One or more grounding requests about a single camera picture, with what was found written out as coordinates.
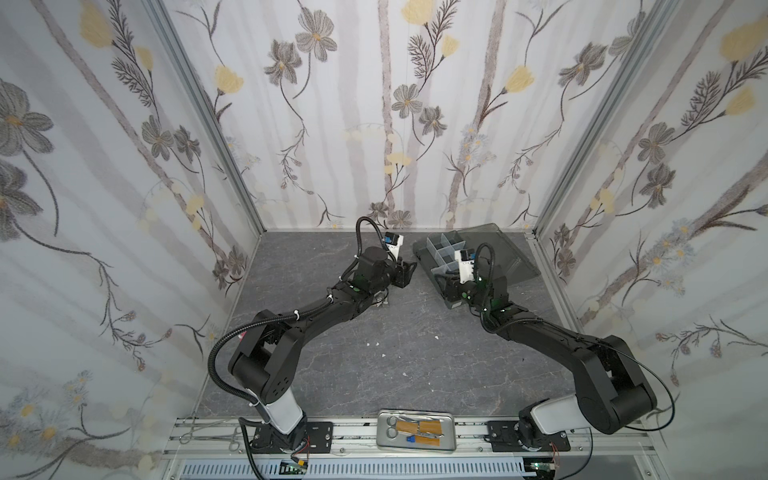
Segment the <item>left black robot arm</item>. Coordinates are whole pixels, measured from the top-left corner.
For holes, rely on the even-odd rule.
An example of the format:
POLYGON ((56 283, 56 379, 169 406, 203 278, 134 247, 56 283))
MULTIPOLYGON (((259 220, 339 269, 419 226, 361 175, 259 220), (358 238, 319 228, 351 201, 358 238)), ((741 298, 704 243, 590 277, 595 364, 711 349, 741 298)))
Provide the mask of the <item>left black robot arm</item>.
POLYGON ((273 443, 296 451, 306 442, 307 417, 292 392, 302 349, 327 330, 359 317, 378 294, 409 285, 415 262, 394 259, 388 247, 368 247, 323 299, 290 312, 257 315, 224 334, 207 360, 210 380, 257 409, 273 443))

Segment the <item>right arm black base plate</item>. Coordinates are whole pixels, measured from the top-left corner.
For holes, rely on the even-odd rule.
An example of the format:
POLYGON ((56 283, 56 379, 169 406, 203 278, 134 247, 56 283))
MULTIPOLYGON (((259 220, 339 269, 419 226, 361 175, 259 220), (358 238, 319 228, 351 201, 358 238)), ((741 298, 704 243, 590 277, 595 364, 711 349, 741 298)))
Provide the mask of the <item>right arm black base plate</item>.
POLYGON ((571 445, 565 432, 546 435, 532 424, 519 421, 488 421, 484 440, 491 445, 492 451, 555 453, 569 452, 571 445))

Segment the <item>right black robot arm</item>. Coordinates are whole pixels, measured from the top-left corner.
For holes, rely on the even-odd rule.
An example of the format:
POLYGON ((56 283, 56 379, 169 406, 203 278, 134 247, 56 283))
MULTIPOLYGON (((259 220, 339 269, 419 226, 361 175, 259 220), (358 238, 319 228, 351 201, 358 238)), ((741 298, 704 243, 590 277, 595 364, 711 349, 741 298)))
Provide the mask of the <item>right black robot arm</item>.
POLYGON ((581 334, 536 316, 509 299, 503 277, 462 281, 440 274, 437 285, 447 299, 465 302, 487 333, 530 347, 572 374, 573 394, 519 412, 516 435, 523 447, 541 448, 549 437, 572 429, 613 434, 657 407, 655 392, 623 339, 581 334))

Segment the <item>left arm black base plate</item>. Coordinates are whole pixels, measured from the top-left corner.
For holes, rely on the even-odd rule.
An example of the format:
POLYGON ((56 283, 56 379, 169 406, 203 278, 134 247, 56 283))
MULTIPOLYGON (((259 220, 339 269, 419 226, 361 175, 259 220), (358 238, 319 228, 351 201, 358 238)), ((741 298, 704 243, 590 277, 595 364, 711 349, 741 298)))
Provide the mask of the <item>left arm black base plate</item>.
POLYGON ((265 423, 247 426, 249 446, 257 454, 328 454, 334 433, 332 422, 301 422, 290 434, 283 434, 265 423))

